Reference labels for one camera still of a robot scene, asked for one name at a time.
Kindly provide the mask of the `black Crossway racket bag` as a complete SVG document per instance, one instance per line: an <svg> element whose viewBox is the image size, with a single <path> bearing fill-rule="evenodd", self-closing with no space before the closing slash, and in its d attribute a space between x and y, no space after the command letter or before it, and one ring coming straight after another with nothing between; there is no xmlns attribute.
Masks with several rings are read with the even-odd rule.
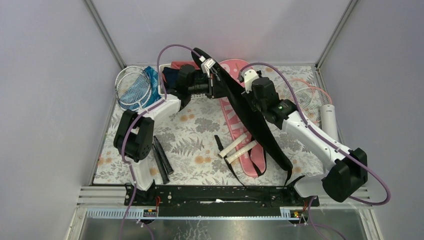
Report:
<svg viewBox="0 0 424 240"><path fill-rule="evenodd" d="M280 168L287 172L285 180L285 184L287 184L293 173L293 164L278 145L263 115L259 111L252 110L248 101L242 96L245 91L244 87L233 79L219 63L215 63L211 70L219 77L225 96L248 132Z"/></svg>

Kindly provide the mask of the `white shuttlecock tube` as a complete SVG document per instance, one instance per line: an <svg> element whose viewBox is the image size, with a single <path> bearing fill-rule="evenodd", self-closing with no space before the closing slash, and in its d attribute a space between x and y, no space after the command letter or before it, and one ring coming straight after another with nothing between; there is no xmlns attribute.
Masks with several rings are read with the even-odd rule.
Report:
<svg viewBox="0 0 424 240"><path fill-rule="evenodd" d="M335 106L332 104L325 104L320 107L321 128L335 141L339 141L339 134L337 129L337 120L335 113Z"/></svg>

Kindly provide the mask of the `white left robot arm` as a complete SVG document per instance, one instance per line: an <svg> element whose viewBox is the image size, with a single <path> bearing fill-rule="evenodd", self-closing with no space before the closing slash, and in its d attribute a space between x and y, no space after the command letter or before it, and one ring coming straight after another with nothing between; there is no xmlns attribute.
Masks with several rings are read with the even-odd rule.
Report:
<svg viewBox="0 0 424 240"><path fill-rule="evenodd" d="M196 69L185 64L179 69L167 66L159 74L151 67L128 66L116 77L115 93L124 110L113 140L125 163L129 164L136 199L144 206L152 204L155 192L146 157L154 142L155 125L190 102L193 95L210 99L225 96L219 70L202 65Z"/></svg>

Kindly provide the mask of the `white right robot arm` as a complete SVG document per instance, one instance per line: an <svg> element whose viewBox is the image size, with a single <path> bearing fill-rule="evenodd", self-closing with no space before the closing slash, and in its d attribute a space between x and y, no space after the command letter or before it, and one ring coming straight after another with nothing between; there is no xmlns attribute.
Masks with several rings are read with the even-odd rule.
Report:
<svg viewBox="0 0 424 240"><path fill-rule="evenodd" d="M339 143L313 124L302 113L297 99L280 99L274 83L268 77L245 77L245 91L253 111L259 111L274 124L307 147L322 163L321 175L305 176L287 191L287 201L301 205L307 197L327 195L342 203L368 181L366 153Z"/></svg>

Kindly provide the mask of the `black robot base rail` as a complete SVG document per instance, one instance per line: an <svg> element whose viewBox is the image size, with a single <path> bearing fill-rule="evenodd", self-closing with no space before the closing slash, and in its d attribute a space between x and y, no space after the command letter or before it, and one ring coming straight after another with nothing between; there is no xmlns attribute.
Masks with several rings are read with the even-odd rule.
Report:
<svg viewBox="0 0 424 240"><path fill-rule="evenodd" d="M153 185L143 191L127 183L125 190L125 206L151 206L160 217L280 217L283 209L302 213L320 205L291 186Z"/></svg>

